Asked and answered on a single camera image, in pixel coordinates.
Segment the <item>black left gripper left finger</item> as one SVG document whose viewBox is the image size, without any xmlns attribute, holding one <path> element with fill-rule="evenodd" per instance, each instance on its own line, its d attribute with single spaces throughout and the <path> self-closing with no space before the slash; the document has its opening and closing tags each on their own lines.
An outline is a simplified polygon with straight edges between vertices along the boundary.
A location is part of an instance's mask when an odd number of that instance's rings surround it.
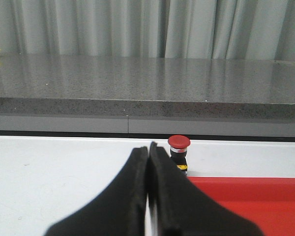
<svg viewBox="0 0 295 236">
<path fill-rule="evenodd" d="M 91 202 L 52 225 L 47 236 L 143 236 L 147 147 L 134 148 L 112 182 Z"/>
</svg>

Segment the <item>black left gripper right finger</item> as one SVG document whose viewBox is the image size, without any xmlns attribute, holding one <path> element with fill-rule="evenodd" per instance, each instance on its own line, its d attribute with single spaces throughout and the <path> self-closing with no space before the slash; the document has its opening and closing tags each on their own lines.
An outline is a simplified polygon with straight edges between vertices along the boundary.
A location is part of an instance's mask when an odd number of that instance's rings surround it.
<svg viewBox="0 0 295 236">
<path fill-rule="evenodd" d="M 261 236 L 253 222 L 221 206 L 197 188 L 152 142 L 148 158 L 148 199 L 158 236 Z"/>
</svg>

